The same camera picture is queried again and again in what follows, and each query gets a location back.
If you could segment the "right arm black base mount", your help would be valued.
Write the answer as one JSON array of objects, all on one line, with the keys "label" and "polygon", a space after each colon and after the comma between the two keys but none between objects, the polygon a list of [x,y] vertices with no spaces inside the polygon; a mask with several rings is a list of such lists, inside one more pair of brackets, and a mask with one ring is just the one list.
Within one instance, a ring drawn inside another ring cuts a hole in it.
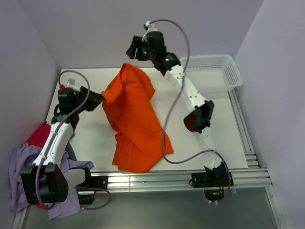
[{"label": "right arm black base mount", "polygon": [[206,170],[200,173],[191,173],[189,185],[193,188],[203,188],[205,198],[211,203],[218,203],[225,197],[225,188],[234,185],[230,172],[215,172]]}]

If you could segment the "orange t shirt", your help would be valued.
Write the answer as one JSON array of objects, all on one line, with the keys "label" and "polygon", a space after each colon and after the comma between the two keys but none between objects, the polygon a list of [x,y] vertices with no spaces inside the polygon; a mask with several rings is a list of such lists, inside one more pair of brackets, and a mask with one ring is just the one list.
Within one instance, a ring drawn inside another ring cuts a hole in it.
[{"label": "orange t shirt", "polygon": [[150,100],[155,88],[140,68],[124,63],[102,96],[102,108],[116,132],[112,164],[119,170],[146,173],[173,147]]}]

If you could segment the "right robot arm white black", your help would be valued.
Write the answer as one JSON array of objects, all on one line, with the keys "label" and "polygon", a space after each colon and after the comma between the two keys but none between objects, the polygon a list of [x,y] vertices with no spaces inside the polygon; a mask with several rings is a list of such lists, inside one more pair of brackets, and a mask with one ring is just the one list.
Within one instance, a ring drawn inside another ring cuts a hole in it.
[{"label": "right robot arm white black", "polygon": [[216,151],[216,146],[211,134],[211,118],[214,111],[214,103],[207,100],[186,76],[185,66],[181,64],[177,56],[168,52],[164,44],[164,37],[160,31],[146,32],[144,36],[134,36],[130,47],[126,51],[130,59],[139,61],[152,61],[154,67],[178,89],[178,95],[174,105],[180,98],[186,103],[189,114],[183,119],[186,129],[194,133],[200,143],[207,146],[195,155],[182,161],[164,160],[170,164],[182,164],[198,156],[204,157],[204,169],[207,183],[217,186],[222,179],[231,183],[232,179],[228,165],[224,158]]}]

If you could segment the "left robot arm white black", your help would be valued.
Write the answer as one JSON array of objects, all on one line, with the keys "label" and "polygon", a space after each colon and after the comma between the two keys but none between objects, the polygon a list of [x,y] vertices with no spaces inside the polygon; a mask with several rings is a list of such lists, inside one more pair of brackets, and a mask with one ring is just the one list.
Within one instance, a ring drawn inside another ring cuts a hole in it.
[{"label": "left robot arm white black", "polygon": [[75,132],[79,114],[91,112],[104,100],[101,94],[85,87],[65,87],[58,91],[58,104],[53,111],[51,130],[44,147],[32,165],[21,172],[25,197],[30,205],[64,202],[70,190],[94,188],[88,166],[77,165],[63,172],[65,148]]}]

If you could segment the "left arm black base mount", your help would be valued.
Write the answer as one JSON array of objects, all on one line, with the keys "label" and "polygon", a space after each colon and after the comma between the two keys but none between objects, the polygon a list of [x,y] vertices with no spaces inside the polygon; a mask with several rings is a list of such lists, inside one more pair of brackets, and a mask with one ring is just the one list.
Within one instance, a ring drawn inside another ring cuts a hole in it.
[{"label": "left arm black base mount", "polygon": [[81,207],[91,205],[99,189],[107,189],[108,176],[92,176],[89,184],[76,187]]}]

